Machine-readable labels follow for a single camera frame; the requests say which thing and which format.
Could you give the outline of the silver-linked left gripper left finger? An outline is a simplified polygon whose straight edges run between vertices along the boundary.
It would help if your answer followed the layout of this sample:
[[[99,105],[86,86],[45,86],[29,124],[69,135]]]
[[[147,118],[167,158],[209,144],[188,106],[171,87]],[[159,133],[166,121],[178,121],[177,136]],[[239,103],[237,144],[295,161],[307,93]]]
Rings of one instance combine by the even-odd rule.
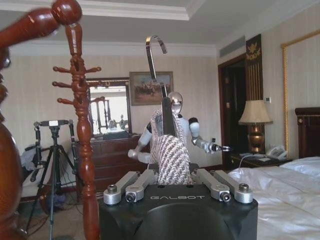
[[[122,200],[129,204],[138,203],[144,198],[147,187],[156,184],[158,176],[155,169],[146,169],[143,173],[129,171],[116,183],[107,186],[103,202],[106,205],[117,205]]]

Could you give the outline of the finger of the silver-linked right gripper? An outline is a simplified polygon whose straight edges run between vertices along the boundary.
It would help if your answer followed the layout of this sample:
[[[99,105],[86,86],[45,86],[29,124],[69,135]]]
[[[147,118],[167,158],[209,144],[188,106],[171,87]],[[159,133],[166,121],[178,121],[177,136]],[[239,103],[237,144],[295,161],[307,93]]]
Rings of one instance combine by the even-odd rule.
[[[205,185],[210,196],[220,202],[228,203],[232,198],[241,204],[253,202],[253,192],[249,185],[236,181],[223,170],[209,172],[204,168],[196,168],[191,176],[196,184]]]

